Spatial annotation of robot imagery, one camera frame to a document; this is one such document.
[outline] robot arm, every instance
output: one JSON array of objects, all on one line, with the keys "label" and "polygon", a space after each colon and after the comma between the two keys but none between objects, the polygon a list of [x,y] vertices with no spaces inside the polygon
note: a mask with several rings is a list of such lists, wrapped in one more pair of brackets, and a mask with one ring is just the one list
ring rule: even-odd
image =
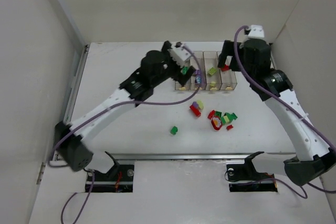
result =
[{"label": "robot arm", "polygon": [[[264,40],[263,27],[252,25],[245,30],[247,38],[238,43],[239,59],[250,77],[263,88],[270,91],[294,108],[302,118],[309,119],[300,106],[293,85],[281,70],[271,68],[271,47]],[[234,43],[226,40],[219,55],[218,67],[222,68],[227,56],[234,55]],[[232,57],[232,71],[240,71],[237,60]],[[336,155],[328,144],[302,119],[298,119],[287,107],[257,89],[250,87],[261,100],[273,111],[293,143],[297,156],[285,160],[284,155],[270,155],[257,152],[245,159],[244,164],[228,164],[227,168],[235,170],[229,173],[229,180],[260,180],[267,178],[265,173],[287,175],[296,185],[302,186],[328,171],[336,163]]]},{"label": "robot arm", "polygon": [[[57,149],[70,168],[74,172],[83,168],[94,169],[107,174],[108,177],[113,177],[118,170],[118,162],[108,153],[97,150],[92,140],[117,117],[136,108],[149,98],[154,88],[168,78],[185,85],[195,71],[191,66],[186,74],[181,72],[190,57],[191,54],[184,49],[182,43],[178,42],[176,46],[172,46],[169,41],[166,41],[161,51],[149,51],[141,60],[140,68],[95,109],[71,123],[59,122],[55,127],[57,142],[86,120],[96,117],[72,134]],[[124,105],[114,108],[117,103]]]}]

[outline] red lego brick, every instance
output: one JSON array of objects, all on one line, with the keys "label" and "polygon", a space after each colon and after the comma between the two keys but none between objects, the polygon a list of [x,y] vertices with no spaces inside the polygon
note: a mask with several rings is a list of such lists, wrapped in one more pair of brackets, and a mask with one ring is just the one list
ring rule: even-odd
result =
[{"label": "red lego brick", "polygon": [[223,126],[223,123],[221,119],[219,118],[219,116],[214,116],[213,118],[211,118],[211,124],[212,124],[212,127],[217,131],[219,131],[221,127]]},{"label": "red lego brick", "polygon": [[215,112],[216,111],[211,111],[210,113],[209,113],[209,115],[208,115],[208,119],[210,119],[211,120],[211,118],[213,118],[214,117],[214,115],[215,115]]},{"label": "red lego brick", "polygon": [[200,111],[197,108],[195,108],[193,105],[191,105],[189,108],[192,110],[192,112],[194,112],[195,116],[197,117],[201,116]]},{"label": "red lego brick", "polygon": [[229,66],[225,64],[225,65],[221,68],[221,71],[224,72],[224,71],[227,71],[227,70],[229,70]]},{"label": "red lego brick", "polygon": [[229,125],[228,127],[226,127],[226,129],[229,131],[229,130],[233,129],[233,126]]}]

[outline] red object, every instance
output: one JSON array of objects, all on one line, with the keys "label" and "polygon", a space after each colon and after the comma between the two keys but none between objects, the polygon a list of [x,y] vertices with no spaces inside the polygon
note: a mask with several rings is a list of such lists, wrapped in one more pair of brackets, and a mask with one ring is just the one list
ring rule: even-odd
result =
[{"label": "red object", "polygon": [[227,64],[224,64],[224,66],[221,68],[221,71],[224,72],[227,70],[229,70],[229,66]]},{"label": "red object", "polygon": [[211,111],[211,112],[209,113],[209,115],[208,115],[208,119],[211,120],[211,118],[213,118],[214,115],[215,115],[215,111],[213,110],[213,111]]},{"label": "red object", "polygon": [[197,117],[201,116],[200,111],[197,108],[195,108],[193,105],[190,106],[190,109],[192,110],[192,112],[194,112],[195,116]]},{"label": "red object", "polygon": [[211,119],[211,124],[212,124],[212,127],[217,131],[219,131],[221,129],[221,127],[223,126],[223,123],[222,123],[219,116],[214,116]]},{"label": "red object", "polygon": [[228,127],[226,127],[226,129],[229,131],[229,130],[233,129],[233,126],[229,125]]},{"label": "red object", "polygon": [[114,185],[114,187],[116,188],[116,189],[115,189],[115,190],[116,190],[115,192],[118,191],[118,187],[119,187],[119,183],[120,183],[121,178],[122,178],[122,173],[119,172],[119,173],[118,173],[118,180],[117,180],[117,182],[116,182],[115,185]]}]

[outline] plastic compartment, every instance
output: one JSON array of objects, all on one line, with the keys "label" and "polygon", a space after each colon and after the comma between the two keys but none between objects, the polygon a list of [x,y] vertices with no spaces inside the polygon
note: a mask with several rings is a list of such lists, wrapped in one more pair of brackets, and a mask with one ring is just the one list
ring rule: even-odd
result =
[{"label": "plastic compartment", "polygon": [[[205,51],[203,52],[204,65],[206,71],[206,90],[217,91],[220,90],[222,86],[222,80],[220,78],[220,69],[218,69],[218,56],[216,51]],[[209,69],[213,67],[216,72],[211,76],[208,74]]]},{"label": "plastic compartment", "polygon": [[[203,73],[202,76],[202,84],[200,87],[200,90],[204,90],[206,87],[206,77],[205,77],[205,66],[204,66],[204,60],[203,60],[203,52],[202,51],[195,51],[195,56],[199,62],[199,65],[201,65],[201,71]],[[197,63],[194,58],[190,59],[190,65],[193,66],[196,70],[198,69]],[[191,90],[196,90],[198,88],[198,85],[195,83],[195,76],[191,76]]]},{"label": "plastic compartment", "polygon": [[[231,56],[228,56],[226,58],[225,64],[226,65],[230,65],[231,63]],[[222,72],[220,69],[220,75],[221,75],[221,80],[222,80],[222,86],[220,90],[226,90],[226,91],[230,91],[230,90],[234,90],[237,86],[237,78],[236,78],[236,74],[232,71],[232,70],[227,70]]]},{"label": "plastic compartment", "polygon": [[[190,67],[190,61],[186,62],[184,64],[184,66]],[[184,86],[182,86],[181,84],[179,84],[178,81],[175,81],[175,90],[181,90],[181,91],[190,90],[190,86],[191,86],[190,84],[191,84],[190,80]]]}]

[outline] green lego brick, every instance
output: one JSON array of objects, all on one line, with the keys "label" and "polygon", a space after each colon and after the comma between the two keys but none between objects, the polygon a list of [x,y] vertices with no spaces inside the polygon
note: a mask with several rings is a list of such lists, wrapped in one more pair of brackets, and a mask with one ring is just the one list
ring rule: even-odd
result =
[{"label": "green lego brick", "polygon": [[177,128],[176,126],[174,126],[174,127],[172,127],[172,129],[170,130],[170,133],[171,133],[172,135],[176,135],[176,133],[177,133],[178,131],[179,131],[178,128]]},{"label": "green lego brick", "polygon": [[229,118],[230,122],[232,122],[233,120],[236,120],[238,118],[235,113],[232,113],[232,114],[225,113],[224,115]]},{"label": "green lego brick", "polygon": [[200,108],[200,110],[204,109],[204,105],[203,105],[203,102],[201,100],[197,100],[196,102],[197,102],[198,107]]},{"label": "green lego brick", "polygon": [[224,119],[223,116],[220,118],[220,120],[221,120],[221,122],[222,122],[223,124],[226,124],[225,119]]},{"label": "green lego brick", "polygon": [[230,123],[230,119],[225,115],[223,116],[224,120],[225,120],[225,123]]},{"label": "green lego brick", "polygon": [[221,111],[215,111],[215,116],[217,116],[217,117],[221,117],[221,116],[222,116]]},{"label": "green lego brick", "polygon": [[208,75],[210,76],[213,76],[216,72],[217,72],[217,69],[215,69],[214,67],[211,67],[210,69],[208,69]]},{"label": "green lego brick", "polygon": [[183,67],[182,68],[182,74],[185,75],[187,73],[188,69],[189,69],[188,67]]}]

